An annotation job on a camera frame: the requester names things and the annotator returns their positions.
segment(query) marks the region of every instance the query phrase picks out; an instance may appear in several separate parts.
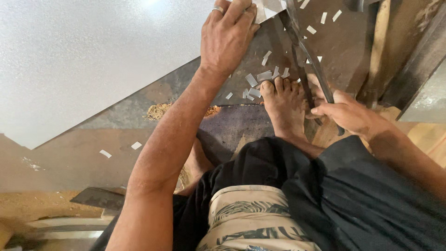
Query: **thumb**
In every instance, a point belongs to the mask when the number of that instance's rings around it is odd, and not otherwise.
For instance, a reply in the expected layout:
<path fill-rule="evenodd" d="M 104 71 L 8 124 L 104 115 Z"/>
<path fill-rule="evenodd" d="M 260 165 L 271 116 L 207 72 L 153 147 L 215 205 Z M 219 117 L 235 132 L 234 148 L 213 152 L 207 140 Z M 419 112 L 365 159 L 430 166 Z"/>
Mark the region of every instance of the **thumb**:
<path fill-rule="evenodd" d="M 343 104 L 331 104 L 331 103 L 322 103 L 320 106 L 311 109 L 311 113 L 314 115 L 327 115 L 331 117 L 338 109 L 340 109 L 340 105 Z"/>

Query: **concrete floor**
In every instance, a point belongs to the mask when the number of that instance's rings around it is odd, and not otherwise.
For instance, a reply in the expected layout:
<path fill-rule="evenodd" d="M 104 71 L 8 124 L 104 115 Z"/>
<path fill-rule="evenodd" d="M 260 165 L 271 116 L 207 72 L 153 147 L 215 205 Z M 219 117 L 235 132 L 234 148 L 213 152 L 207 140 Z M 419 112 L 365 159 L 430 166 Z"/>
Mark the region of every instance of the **concrete floor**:
<path fill-rule="evenodd" d="M 343 2 L 310 2 L 304 10 L 299 10 L 300 23 L 309 44 L 317 55 L 323 57 L 321 64 L 327 79 L 338 88 L 355 93 L 368 73 L 376 8 L 357 13 L 349 11 Z M 343 13 L 333 23 L 331 18 L 339 9 Z M 324 25 L 320 24 L 322 12 L 328 12 Z M 317 33 L 307 32 L 308 25 Z M 268 50 L 273 53 L 262 67 L 261 61 Z M 274 71 L 275 66 L 283 73 L 285 67 L 290 67 L 290 78 L 297 79 L 290 56 L 290 41 L 280 19 L 276 17 L 264 22 L 242 63 L 226 81 L 213 105 L 262 101 L 241 97 L 243 90 L 249 87 L 245 80 L 249 73 L 255 76 L 267 70 Z M 157 125 L 156 121 L 144 121 L 142 116 L 151 105 L 175 101 L 199 64 L 200 58 L 189 62 L 32 151 L 0 134 L 0 192 L 127 186 L 142 149 L 133 150 L 130 146 L 136 141 L 144 144 Z M 229 92 L 234 96 L 226 100 Z M 100 154 L 102 149 L 112 157 L 108 159 Z"/>

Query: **forearm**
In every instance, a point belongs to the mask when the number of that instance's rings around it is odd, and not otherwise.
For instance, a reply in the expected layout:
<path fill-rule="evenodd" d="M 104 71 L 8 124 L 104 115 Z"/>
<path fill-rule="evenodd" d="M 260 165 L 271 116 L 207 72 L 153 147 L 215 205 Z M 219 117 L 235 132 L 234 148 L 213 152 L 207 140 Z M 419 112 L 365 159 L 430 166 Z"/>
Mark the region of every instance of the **forearm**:
<path fill-rule="evenodd" d="M 446 171 L 395 126 L 368 139 L 375 157 L 446 201 Z"/>
<path fill-rule="evenodd" d="M 144 146 L 129 180 L 129 192 L 166 188 L 166 192 L 173 193 L 198 126 L 224 81 L 222 75 L 202 67 L 197 70 Z"/>

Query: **aluminum sheet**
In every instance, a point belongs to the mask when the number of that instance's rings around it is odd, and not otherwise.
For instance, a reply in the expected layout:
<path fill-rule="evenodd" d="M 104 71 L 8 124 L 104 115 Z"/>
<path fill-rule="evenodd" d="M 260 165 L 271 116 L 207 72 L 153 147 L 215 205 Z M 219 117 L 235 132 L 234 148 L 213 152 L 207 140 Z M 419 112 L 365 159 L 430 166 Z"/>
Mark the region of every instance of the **aluminum sheet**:
<path fill-rule="evenodd" d="M 213 5 L 1 1 L 0 132 L 33 149 L 193 60 Z"/>

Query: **leg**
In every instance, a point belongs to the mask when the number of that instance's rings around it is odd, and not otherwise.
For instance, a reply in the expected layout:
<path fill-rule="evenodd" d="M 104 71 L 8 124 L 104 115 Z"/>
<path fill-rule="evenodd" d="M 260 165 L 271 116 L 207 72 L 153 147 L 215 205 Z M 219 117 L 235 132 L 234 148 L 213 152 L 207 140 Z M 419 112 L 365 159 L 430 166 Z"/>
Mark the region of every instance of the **leg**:
<path fill-rule="evenodd" d="M 305 102 L 302 86 L 297 82 L 277 77 L 276 88 L 269 81 L 264 81 L 260 91 L 265 100 L 274 133 L 277 137 L 293 144 L 308 157 L 316 158 L 324 150 L 308 142 L 304 134 Z"/>
<path fill-rule="evenodd" d="M 189 196 L 195 190 L 195 187 L 197 186 L 198 181 L 201 179 L 201 176 L 203 176 L 203 173 L 214 169 L 212 163 L 206 158 L 199 139 L 195 138 L 192 150 L 190 151 L 189 157 L 184 165 L 192 176 L 192 182 L 177 194 Z"/>

